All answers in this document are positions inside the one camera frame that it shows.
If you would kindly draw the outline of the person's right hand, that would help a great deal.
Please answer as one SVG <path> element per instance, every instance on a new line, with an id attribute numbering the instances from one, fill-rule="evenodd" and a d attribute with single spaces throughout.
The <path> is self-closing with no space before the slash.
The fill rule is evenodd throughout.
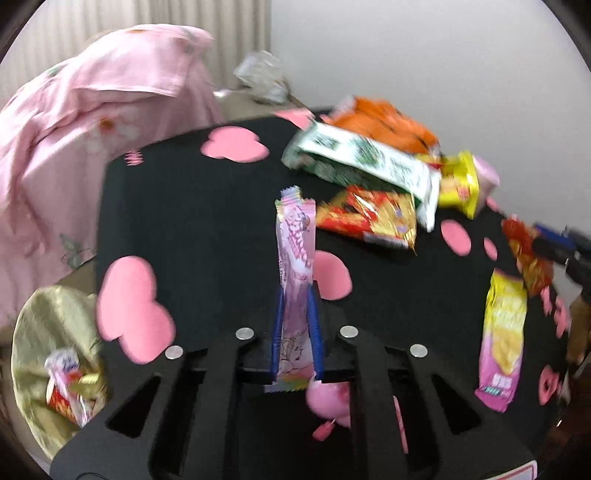
<path id="1" fill-rule="evenodd" d="M 570 305 L 571 329 L 567 346 L 567 362 L 580 365 L 590 345 L 591 307 L 589 301 L 579 295 Z"/>

